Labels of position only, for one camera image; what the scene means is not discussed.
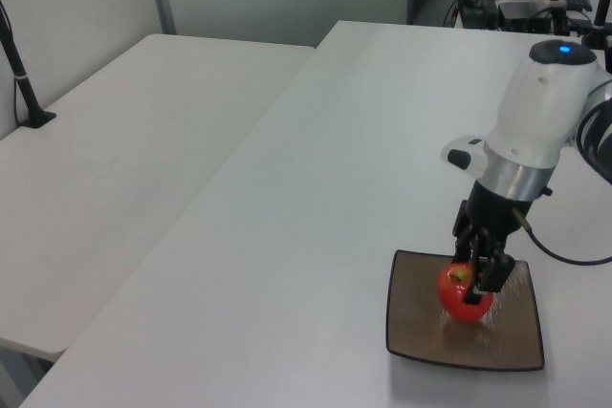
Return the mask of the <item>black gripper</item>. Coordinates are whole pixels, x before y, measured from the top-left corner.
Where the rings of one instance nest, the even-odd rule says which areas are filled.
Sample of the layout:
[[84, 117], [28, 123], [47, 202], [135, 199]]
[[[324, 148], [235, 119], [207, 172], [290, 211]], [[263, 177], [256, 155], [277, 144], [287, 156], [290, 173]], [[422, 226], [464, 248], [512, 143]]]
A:
[[533, 201], [499, 196], [475, 182], [469, 197], [461, 202], [452, 230], [455, 241], [453, 263], [467, 263], [470, 283], [464, 298], [479, 305], [483, 292], [499, 293], [512, 274], [515, 260], [505, 252], [508, 236], [520, 228], [514, 210], [526, 216]]

